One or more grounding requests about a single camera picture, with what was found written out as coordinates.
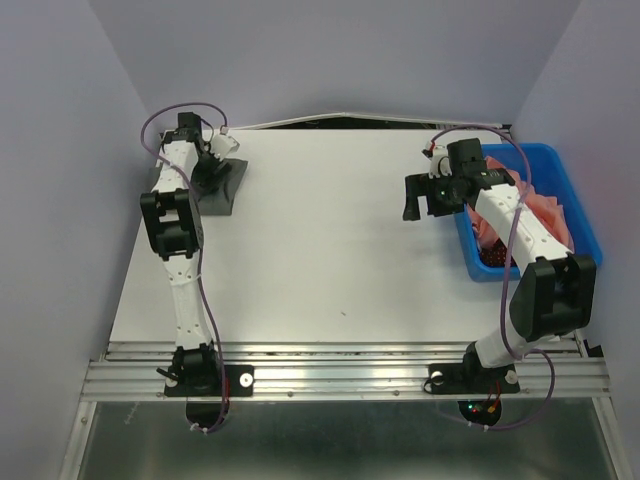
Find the white wall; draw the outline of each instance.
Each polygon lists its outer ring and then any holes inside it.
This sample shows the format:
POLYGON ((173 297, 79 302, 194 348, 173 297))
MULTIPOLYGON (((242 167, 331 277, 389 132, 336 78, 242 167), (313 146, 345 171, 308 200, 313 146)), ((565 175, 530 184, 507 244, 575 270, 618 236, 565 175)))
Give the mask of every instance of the white wall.
POLYGON ((512 122, 578 0, 89 0, 148 110, 512 122))
POLYGON ((145 110, 85 0, 0 14, 0 470, 57 478, 137 229, 145 110))
POLYGON ((604 252, 589 328, 602 342, 629 459, 640 478, 640 2, 584 0, 514 132, 553 145, 604 252))

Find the cable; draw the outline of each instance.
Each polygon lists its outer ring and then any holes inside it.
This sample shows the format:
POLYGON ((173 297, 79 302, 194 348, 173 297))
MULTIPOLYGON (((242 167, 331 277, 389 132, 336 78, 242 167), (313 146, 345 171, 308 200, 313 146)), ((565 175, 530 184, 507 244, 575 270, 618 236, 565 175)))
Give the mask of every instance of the cable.
POLYGON ((204 146, 207 149, 207 153, 211 153, 211 141, 213 140, 213 136, 216 133, 215 129, 213 128, 213 125, 211 125, 209 122, 207 122, 204 118, 201 118, 200 121, 211 129, 211 136, 209 137, 209 140, 204 142, 204 146))
MULTIPOLYGON (((224 126, 226 127, 228 125, 228 121, 227 121, 227 115, 222 111, 222 109, 212 103, 206 103, 206 102, 187 102, 187 103, 176 103, 175 105, 170 105, 166 108, 163 108, 162 110, 158 110, 156 113, 154 113, 153 115, 151 115, 142 125, 142 129, 140 130, 140 143, 142 144, 142 146, 144 147, 144 149, 149 152, 151 155, 154 156, 154 158, 160 160, 163 164, 167 165, 169 168, 172 168, 173 170, 175 170, 176 172, 178 172, 178 174, 182 177, 182 179, 184 180, 185 184, 187 185, 187 188, 189 189, 189 191, 194 194, 195 196, 195 190, 193 188, 193 186, 191 185, 191 181, 189 179, 189 177, 187 176, 187 174, 184 172, 184 170, 182 170, 180 167, 174 165, 173 163, 171 163, 171 161, 169 161, 167 158, 165 158, 164 156, 162 156, 160 153, 154 151, 146 142, 145 140, 145 133, 147 131, 147 127, 149 126, 149 124, 155 120, 157 117, 159 117, 160 115, 162 115, 165 112, 168 112, 169 110, 174 110, 176 108, 182 108, 182 107, 191 107, 191 106, 204 106, 204 107, 210 107, 213 108, 214 110, 218 111, 220 113, 220 115, 222 115, 222 118, 224 120, 224 126)), ((220 414, 218 415, 217 420, 215 421, 215 423, 209 427, 209 428, 197 428, 198 430, 202 431, 203 433, 213 433, 215 431, 217 431, 222 422, 224 421, 225 415, 226 415, 226 407, 229 405, 229 400, 228 400, 228 386, 227 386, 227 378, 226 378, 226 372, 225 372, 225 368, 224 368, 224 357, 222 354, 222 342, 220 341, 220 332, 218 331, 218 325, 216 324, 216 320, 213 316, 213 312, 211 311, 211 306, 209 305, 209 301, 207 300, 207 295, 205 294, 204 291, 204 284, 202 282, 202 259, 204 257, 204 247, 200 248, 200 259, 198 260, 198 271, 197 271, 197 276, 198 276, 198 288, 200 289, 200 296, 202 297, 202 303, 204 305, 204 308, 207 312, 207 316, 209 317, 209 321, 211 322, 211 326, 213 327, 213 332, 215 335, 215 340, 216 340, 216 348, 218 349, 218 361, 220 363, 220 377, 221 377, 221 382, 222 382, 222 392, 220 395, 220 414)))
POLYGON ((483 404, 485 403, 489 403, 491 401, 491 397, 493 396, 493 385, 489 387, 489 396, 487 397, 487 399, 483 402, 483 404))
POLYGON ((496 395, 496 401, 493 402, 493 405, 491 405, 487 411, 489 413, 493 413, 496 411, 496 408, 498 408, 498 405, 500 404, 500 395, 502 395, 502 391, 500 390, 500 381, 496 380, 496 388, 498 389, 498 394, 496 395))
MULTIPOLYGON (((523 360, 526 355, 523 355, 523 356, 518 355, 511 348, 511 345, 509 345, 509 341, 507 339, 507 297, 509 294, 509 274, 511 273, 511 257, 513 254, 513 244, 516 237, 516 231, 518 229, 518 221, 520 220, 520 214, 522 213, 522 207, 524 206, 525 199, 527 198, 527 195, 529 195, 529 191, 531 190, 531 165, 529 165, 529 159, 527 158, 526 153, 524 153, 524 150, 522 150, 520 145, 514 142, 508 135, 505 135, 503 132, 501 132, 497 128, 488 127, 486 125, 480 125, 477 123, 468 123, 465 125, 456 125, 455 127, 445 128, 444 130, 438 132, 436 135, 433 136, 433 138, 431 139, 431 146, 429 147, 429 150, 433 152, 433 148, 436 145, 436 140, 441 136, 449 132, 452 132, 454 130, 466 130, 469 128, 475 128, 477 130, 486 130, 486 131, 495 133, 500 138, 509 142, 520 154, 524 162, 527 181, 526 181, 524 190, 520 194, 520 199, 518 200, 518 204, 516 205, 516 209, 513 215, 513 222, 511 223, 511 229, 509 230, 507 254, 504 262, 504 265, 505 265, 504 275, 502 277, 502 296, 500 298, 500 336, 502 337, 502 343, 504 344, 504 347, 507 350, 507 352, 509 352, 509 355, 511 355, 511 357, 514 360, 523 360)), ((540 350, 538 348, 534 348, 534 349, 531 349, 529 353, 537 353, 542 355, 544 359, 547 361, 547 363, 549 364, 549 371, 551 372, 551 382, 549 384, 549 391, 547 393, 547 396, 544 399, 542 406, 538 409, 536 413, 534 413, 533 415, 527 418, 524 418, 523 420, 520 420, 510 425, 502 425, 502 426, 498 425, 498 426, 488 427, 489 430, 505 431, 505 430, 512 430, 514 428, 522 427, 538 419, 549 406, 549 403, 551 402, 551 397, 553 396, 553 391, 556 386, 556 369, 553 365, 553 362, 551 361, 551 357, 549 357, 549 355, 547 355, 545 351, 540 350)))

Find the black joint housing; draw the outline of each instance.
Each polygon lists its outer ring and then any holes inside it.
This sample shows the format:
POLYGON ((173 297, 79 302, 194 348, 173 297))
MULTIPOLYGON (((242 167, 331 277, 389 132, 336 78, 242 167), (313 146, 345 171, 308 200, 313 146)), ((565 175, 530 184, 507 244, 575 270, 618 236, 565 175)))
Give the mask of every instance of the black joint housing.
POLYGON ((199 145, 202 141, 202 118, 193 112, 178 113, 178 128, 164 134, 162 144, 185 140, 199 145))
POLYGON ((202 248, 202 223, 189 190, 143 193, 140 208, 151 249, 165 262, 173 255, 191 258, 202 248), (176 213, 178 219, 163 222, 169 212, 176 213))
POLYGON ((518 335, 533 342, 586 327, 595 281, 596 264, 589 255, 530 263, 509 304, 518 335))

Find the screw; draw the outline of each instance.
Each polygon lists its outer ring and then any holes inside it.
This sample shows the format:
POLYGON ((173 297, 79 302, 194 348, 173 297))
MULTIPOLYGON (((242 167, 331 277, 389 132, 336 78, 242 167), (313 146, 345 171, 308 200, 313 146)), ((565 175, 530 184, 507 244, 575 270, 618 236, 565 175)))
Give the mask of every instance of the screw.
POLYGON ((243 373, 242 375, 240 375, 240 385, 242 385, 244 388, 249 388, 251 385, 253 385, 253 375, 251 375, 250 373, 243 373))
POLYGON ((509 385, 515 385, 518 383, 518 374, 514 370, 509 370, 504 379, 509 385))
POLYGON ((442 378, 442 372, 435 371, 431 374, 431 383, 434 385, 442 385, 444 383, 444 379, 442 378))

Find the white arm segment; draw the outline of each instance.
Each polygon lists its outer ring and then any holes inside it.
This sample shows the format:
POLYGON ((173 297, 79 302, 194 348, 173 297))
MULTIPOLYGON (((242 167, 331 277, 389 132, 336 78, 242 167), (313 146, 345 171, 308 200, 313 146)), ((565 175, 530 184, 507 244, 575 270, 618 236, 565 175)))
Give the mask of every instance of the white arm segment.
POLYGON ((451 165, 449 164, 449 151, 445 145, 436 145, 433 148, 433 157, 429 164, 429 177, 438 178, 451 175, 451 165))
MULTIPOLYGON (((165 145, 163 156, 185 172, 187 177, 191 177, 191 172, 198 163, 198 153, 191 142, 171 142, 165 145)), ((163 164, 160 178, 152 191, 173 192, 179 188, 187 190, 189 186, 178 172, 163 164)), ((177 320, 176 346, 183 347, 185 350, 197 349, 201 343, 209 345, 212 339, 198 287, 199 260, 200 252, 198 251, 191 258, 175 255, 169 257, 168 261, 162 262, 169 276, 173 295, 177 320)))
MULTIPOLYGON (((476 212, 489 222, 505 245, 509 242, 509 232, 519 198, 520 195, 516 187, 502 184, 496 185, 490 190, 481 190, 476 201, 476 212)), ((558 242, 547 231, 529 207, 523 206, 513 244, 513 258, 521 274, 524 274, 527 265, 535 262, 538 257, 555 260, 565 258, 567 253, 571 253, 571 250, 558 242)), ((523 356, 537 344, 552 338, 543 337, 536 342, 527 343, 516 332, 508 315, 507 310, 507 340, 511 349, 518 356, 523 356)), ((485 368, 501 367, 513 363, 513 358, 502 341, 500 327, 476 342, 476 352, 480 363, 485 368)))
MULTIPOLYGON (((518 189, 505 183, 489 190, 480 190, 476 201, 475 211, 489 222, 505 245, 509 242, 509 232, 519 198, 518 189)), ((527 265, 535 262, 538 257, 555 260, 565 258, 567 253, 571 253, 571 250, 558 242, 531 209, 523 205, 513 242, 513 259, 520 273, 524 274, 527 265)))

